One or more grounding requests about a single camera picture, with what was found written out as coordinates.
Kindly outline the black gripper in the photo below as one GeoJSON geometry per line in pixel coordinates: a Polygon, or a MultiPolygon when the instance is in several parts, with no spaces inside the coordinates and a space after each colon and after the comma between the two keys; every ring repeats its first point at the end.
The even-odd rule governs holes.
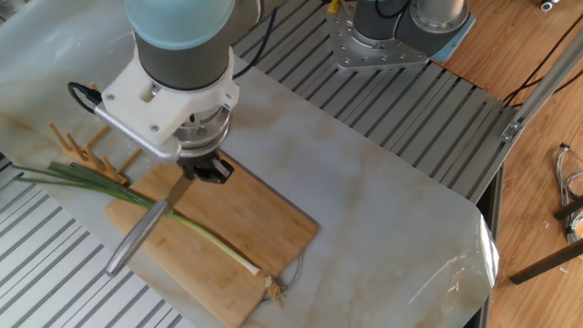
{"type": "Polygon", "coordinates": [[[193,181],[196,176],[205,182],[225,184],[234,172],[231,164],[220,158],[216,151],[193,158],[180,158],[178,165],[183,170],[183,176],[193,181]]]}

